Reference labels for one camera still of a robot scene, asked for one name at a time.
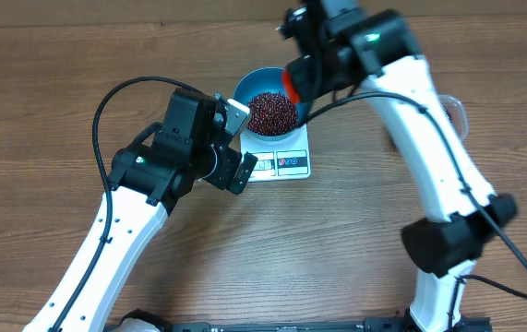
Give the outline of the red scoop with blue handle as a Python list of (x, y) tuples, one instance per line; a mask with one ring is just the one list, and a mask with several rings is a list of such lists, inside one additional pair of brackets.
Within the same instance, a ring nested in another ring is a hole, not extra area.
[(300, 95), (294, 88), (292, 77), (286, 68), (284, 68), (281, 72), (281, 83), (283, 85), (285, 94), (287, 98), (289, 99), (289, 101), (294, 105), (297, 105), (298, 103), (300, 103), (301, 102)]

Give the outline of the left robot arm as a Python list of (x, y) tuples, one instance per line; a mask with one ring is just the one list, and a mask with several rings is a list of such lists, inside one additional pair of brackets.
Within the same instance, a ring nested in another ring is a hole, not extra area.
[(243, 192), (257, 159), (229, 145), (250, 118), (239, 101), (176, 89), (163, 121), (100, 170), (105, 192), (90, 232), (26, 330), (103, 330), (139, 256), (196, 180)]

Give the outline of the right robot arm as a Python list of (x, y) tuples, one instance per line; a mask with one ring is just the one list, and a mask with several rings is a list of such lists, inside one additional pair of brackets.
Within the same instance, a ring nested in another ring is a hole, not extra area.
[(282, 80), (293, 101), (348, 91), (384, 121), (420, 195), (424, 216), (401, 232), (418, 269), (404, 331), (487, 331), (461, 315), (461, 298), (485, 245), (516, 216), (477, 170), (439, 100), (429, 64), (404, 18), (369, 16), (355, 1), (304, 1), (279, 28), (299, 57)]

